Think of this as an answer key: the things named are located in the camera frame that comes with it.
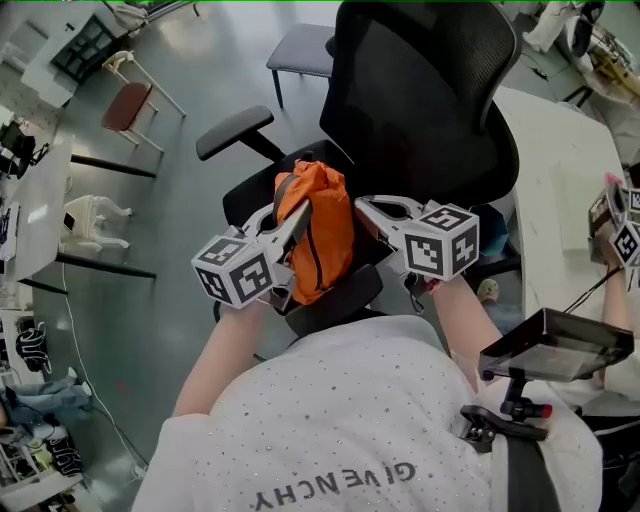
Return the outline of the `person's right leg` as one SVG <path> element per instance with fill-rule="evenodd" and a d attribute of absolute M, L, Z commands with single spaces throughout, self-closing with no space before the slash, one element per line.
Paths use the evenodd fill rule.
<path fill-rule="evenodd" d="M 482 305 L 502 335 L 511 332 L 524 319 L 520 305 L 504 304 L 492 300 L 486 300 Z"/>

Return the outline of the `orange fabric bag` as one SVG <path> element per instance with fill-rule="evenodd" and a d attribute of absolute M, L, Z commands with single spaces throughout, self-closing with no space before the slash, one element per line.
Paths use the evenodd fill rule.
<path fill-rule="evenodd" d="M 346 276 L 355 234 L 342 173 L 321 161 L 296 160 L 292 171 L 275 178 L 274 222 L 283 223 L 304 201 L 310 202 L 310 221 L 291 250 L 289 263 L 296 276 L 293 299 L 307 306 Z"/>

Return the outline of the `teal waste bin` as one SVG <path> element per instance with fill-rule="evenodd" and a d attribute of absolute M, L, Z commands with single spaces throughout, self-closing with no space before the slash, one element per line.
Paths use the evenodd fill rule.
<path fill-rule="evenodd" d="M 483 256 L 502 254 L 508 238 L 509 228 L 502 213 L 489 204 L 480 205 L 480 252 Z"/>

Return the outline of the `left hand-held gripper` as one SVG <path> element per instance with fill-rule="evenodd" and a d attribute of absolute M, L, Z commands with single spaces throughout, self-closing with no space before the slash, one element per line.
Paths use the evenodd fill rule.
<path fill-rule="evenodd" d="M 268 204 L 242 226 L 214 236 L 191 260 L 206 295 L 235 309 L 260 301 L 285 310 L 295 276 L 283 258 L 302 240 L 311 215 L 311 202 L 303 200 L 274 228 L 273 204 Z"/>

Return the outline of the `black chest monitor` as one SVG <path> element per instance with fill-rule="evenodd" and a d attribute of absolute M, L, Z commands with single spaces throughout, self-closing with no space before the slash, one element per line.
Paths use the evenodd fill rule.
<path fill-rule="evenodd" d="M 630 330 L 542 308 L 482 350 L 478 372 L 485 381 L 507 377 L 568 383 L 589 379 L 634 350 Z"/>

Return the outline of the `black grid panel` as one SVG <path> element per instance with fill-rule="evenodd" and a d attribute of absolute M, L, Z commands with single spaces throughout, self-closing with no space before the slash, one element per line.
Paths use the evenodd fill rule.
<path fill-rule="evenodd" d="M 82 28 L 54 56 L 52 64 L 69 78 L 82 84 L 109 57 L 116 38 L 104 23 L 91 15 Z"/>

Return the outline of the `pile of blue jeans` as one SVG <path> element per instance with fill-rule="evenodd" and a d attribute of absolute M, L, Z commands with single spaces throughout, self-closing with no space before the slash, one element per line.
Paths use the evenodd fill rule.
<path fill-rule="evenodd" d="M 93 391 L 87 382 L 80 383 L 75 370 L 64 378 L 40 384 L 18 384 L 0 390 L 9 421 L 14 425 L 34 426 L 46 417 L 82 413 L 90 405 Z"/>

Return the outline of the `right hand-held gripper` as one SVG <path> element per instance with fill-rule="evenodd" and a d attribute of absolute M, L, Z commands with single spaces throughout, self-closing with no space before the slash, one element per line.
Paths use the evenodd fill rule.
<path fill-rule="evenodd" d="M 409 272 L 451 280 L 479 258 L 479 217 L 453 205 L 439 206 L 418 218 L 392 217 L 381 205 L 422 213 L 416 200 L 396 195 L 367 195 L 355 200 L 356 217 L 371 236 L 399 250 Z"/>

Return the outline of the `white table with black legs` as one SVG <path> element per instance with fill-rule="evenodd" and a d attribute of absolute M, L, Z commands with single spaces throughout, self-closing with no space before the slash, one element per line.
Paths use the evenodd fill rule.
<path fill-rule="evenodd" d="M 31 277 L 53 262 L 108 272 L 116 275 L 154 279 L 152 272 L 63 253 L 59 231 L 63 226 L 66 180 L 73 164 L 86 165 L 133 176 L 154 178 L 151 172 L 129 165 L 83 156 L 73 152 L 72 137 L 51 146 L 46 155 L 26 170 L 10 200 L 19 204 L 15 256 L 5 264 L 4 278 L 52 293 L 58 288 L 40 284 Z"/>

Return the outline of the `white cabinet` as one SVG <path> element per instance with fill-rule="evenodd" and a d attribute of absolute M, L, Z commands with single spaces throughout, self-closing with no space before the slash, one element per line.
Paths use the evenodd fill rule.
<path fill-rule="evenodd" d="M 115 16 L 102 2 L 37 3 L 25 18 L 46 36 L 46 41 L 28 63 L 21 81 L 54 108 L 62 107 L 78 88 L 76 81 L 54 65 L 54 58 L 80 34 L 92 16 L 114 36 L 123 34 Z"/>

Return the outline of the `black mesh office chair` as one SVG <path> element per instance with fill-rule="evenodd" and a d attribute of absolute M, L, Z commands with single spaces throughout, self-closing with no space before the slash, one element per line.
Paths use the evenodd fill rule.
<path fill-rule="evenodd" d="M 374 239 L 356 217 L 356 199 L 396 195 L 424 206 L 422 213 L 378 206 L 404 220 L 444 205 L 474 213 L 477 205 L 505 196 L 519 172 L 515 141 L 493 101 L 520 52 L 498 7 L 345 2 L 333 48 L 320 117 L 325 140 L 285 154 L 261 132 L 273 120 L 271 111 L 256 106 L 214 126 L 196 144 L 201 160 L 238 142 L 270 160 L 224 196 L 228 229 L 268 204 L 274 208 L 275 178 L 298 159 L 324 162 L 344 175 L 353 260 L 346 276 L 314 303 L 301 305 L 292 295 L 283 313 L 298 337 L 363 314 L 382 291 L 381 261 L 400 275 L 413 300 L 432 283 L 449 281 L 409 272 L 402 253 Z"/>

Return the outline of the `grey padded chair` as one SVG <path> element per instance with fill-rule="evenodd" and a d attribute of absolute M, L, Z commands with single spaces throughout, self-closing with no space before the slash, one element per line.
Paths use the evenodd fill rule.
<path fill-rule="evenodd" d="M 266 68 L 271 71 L 278 105 L 284 108 L 279 73 L 295 73 L 330 79 L 333 67 L 334 28 L 299 23 L 278 43 Z"/>

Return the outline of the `red-brown chair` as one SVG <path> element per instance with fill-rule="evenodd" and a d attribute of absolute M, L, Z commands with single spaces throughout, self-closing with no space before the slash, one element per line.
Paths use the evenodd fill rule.
<path fill-rule="evenodd" d="M 133 82 L 127 79 L 120 72 L 120 67 L 123 64 L 132 64 L 142 74 L 145 81 Z M 133 50 L 120 50 L 114 53 L 102 64 L 102 68 L 116 76 L 122 82 L 122 87 L 105 111 L 101 126 L 104 129 L 118 133 L 134 146 L 139 146 L 143 142 L 163 154 L 163 148 L 136 129 L 136 122 L 142 109 L 148 106 L 153 113 L 157 113 L 159 109 L 151 101 L 151 96 L 153 93 L 158 93 L 182 118 L 186 117 L 186 111 L 136 60 Z"/>

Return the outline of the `black clamp mount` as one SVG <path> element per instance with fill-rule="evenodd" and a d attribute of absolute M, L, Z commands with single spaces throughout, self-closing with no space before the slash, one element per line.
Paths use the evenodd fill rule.
<path fill-rule="evenodd" d="M 460 413 L 467 422 L 462 439 L 480 453 L 492 450 L 499 436 L 507 441 L 541 442 L 548 436 L 544 428 L 528 423 L 529 419 L 547 420 L 553 407 L 550 404 L 537 404 L 524 397 L 522 392 L 527 384 L 524 378 L 511 379 L 505 398 L 500 405 L 500 413 L 509 416 L 503 418 L 479 405 L 465 405 Z"/>

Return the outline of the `black and white patterned cloth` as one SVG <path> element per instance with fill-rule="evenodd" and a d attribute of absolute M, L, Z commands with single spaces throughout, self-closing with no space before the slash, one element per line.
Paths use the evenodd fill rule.
<path fill-rule="evenodd" d="M 30 371 L 51 373 L 44 322 L 18 333 L 16 352 Z"/>
<path fill-rule="evenodd" d="M 46 441 L 46 447 L 52 456 L 52 465 L 65 477 L 83 473 L 83 462 L 70 436 Z"/>

